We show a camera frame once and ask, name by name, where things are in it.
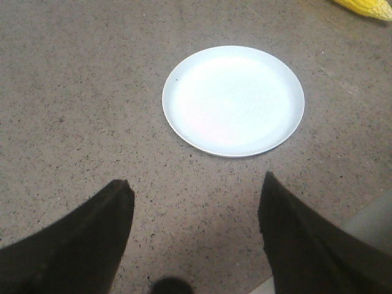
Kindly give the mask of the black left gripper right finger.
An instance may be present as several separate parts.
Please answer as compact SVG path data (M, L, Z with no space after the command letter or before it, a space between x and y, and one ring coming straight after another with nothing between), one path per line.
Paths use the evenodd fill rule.
M276 293L391 293L391 255L323 218L270 171L258 221Z

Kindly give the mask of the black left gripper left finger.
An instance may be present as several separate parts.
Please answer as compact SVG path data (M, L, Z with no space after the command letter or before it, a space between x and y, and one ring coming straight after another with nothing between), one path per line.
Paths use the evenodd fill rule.
M127 246L135 194L113 180L41 231L1 249L1 293L109 293Z

